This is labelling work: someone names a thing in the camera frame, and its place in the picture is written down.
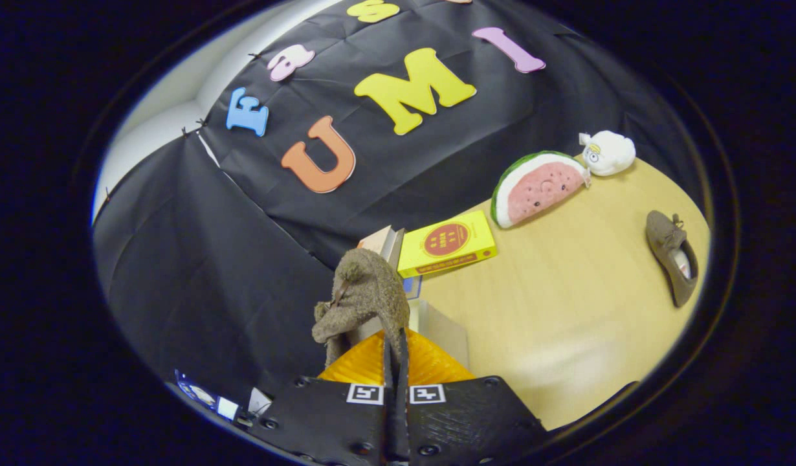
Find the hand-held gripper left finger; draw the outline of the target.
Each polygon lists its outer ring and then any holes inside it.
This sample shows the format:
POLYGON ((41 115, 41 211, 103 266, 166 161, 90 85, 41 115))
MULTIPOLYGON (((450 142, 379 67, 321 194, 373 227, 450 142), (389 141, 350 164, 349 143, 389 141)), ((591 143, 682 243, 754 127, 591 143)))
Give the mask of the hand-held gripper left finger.
POLYGON ((383 384, 292 378, 248 434, 295 460, 386 465, 400 458, 400 410, 392 351, 381 344, 383 384))

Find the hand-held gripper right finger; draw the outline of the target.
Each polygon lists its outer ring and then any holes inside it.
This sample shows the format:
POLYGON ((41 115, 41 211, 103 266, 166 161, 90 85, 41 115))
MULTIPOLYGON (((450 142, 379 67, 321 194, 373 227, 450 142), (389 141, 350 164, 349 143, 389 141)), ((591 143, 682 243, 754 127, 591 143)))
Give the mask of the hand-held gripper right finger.
POLYGON ((410 465, 505 465, 548 432, 501 377, 470 377, 427 338, 403 335, 397 455, 410 465))

